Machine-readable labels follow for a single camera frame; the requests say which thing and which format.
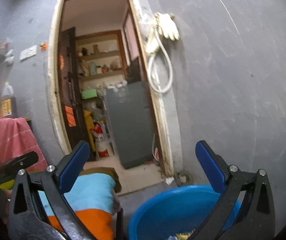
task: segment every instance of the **green container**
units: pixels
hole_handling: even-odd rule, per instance
[[[89,99],[89,98],[97,97],[96,89],[84,90],[81,92],[81,94],[82,94],[82,99]]]

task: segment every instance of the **orange sticker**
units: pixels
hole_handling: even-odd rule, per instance
[[[41,51],[45,51],[46,48],[47,48],[47,43],[46,42],[42,42],[39,46],[41,47]]]
[[[66,117],[67,117],[67,121],[68,121],[68,126],[69,127],[76,126],[73,108],[71,108],[69,106],[65,106],[65,111],[66,111]]]
[[[62,70],[65,67],[64,58],[62,55],[60,55],[60,69]]]

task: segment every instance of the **pink cloth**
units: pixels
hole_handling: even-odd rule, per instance
[[[38,162],[27,171],[43,171],[47,162],[24,118],[0,118],[0,164],[12,158],[34,151]]]

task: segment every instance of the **switch board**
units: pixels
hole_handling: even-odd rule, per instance
[[[37,52],[37,45],[34,45],[28,49],[24,49],[20,53],[20,60],[22,61],[24,59],[34,56],[36,55],[36,52]]]

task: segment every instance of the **shelf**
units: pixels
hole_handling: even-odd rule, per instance
[[[113,56],[120,56],[119,50],[114,50],[114,51],[109,51],[109,52],[100,52],[100,53],[97,53],[94,55],[87,55],[87,56],[81,57],[81,59],[88,61],[88,60],[92,60],[92,59],[113,57]]]
[[[116,75],[122,75],[123,74],[123,70],[114,70],[112,72],[107,72],[107,73],[102,73],[102,74],[96,74],[94,76],[88,76],[88,77],[83,77],[83,78],[79,78],[78,80],[80,82],[85,82],[85,81],[89,81],[89,80],[93,80],[93,79],[98,79],[98,78],[104,78],[104,77],[110,77],[110,76],[116,76]]]
[[[117,40],[117,34],[108,34],[103,36],[93,36],[93,37],[76,37],[76,46],[82,46],[86,44],[92,44],[102,41],[112,41]]]
[[[82,100],[82,101],[89,101],[89,100],[96,100],[97,98],[98,98],[98,96],[97,96],[97,97],[94,97],[94,98],[87,98],[87,99],[81,98],[81,100]]]

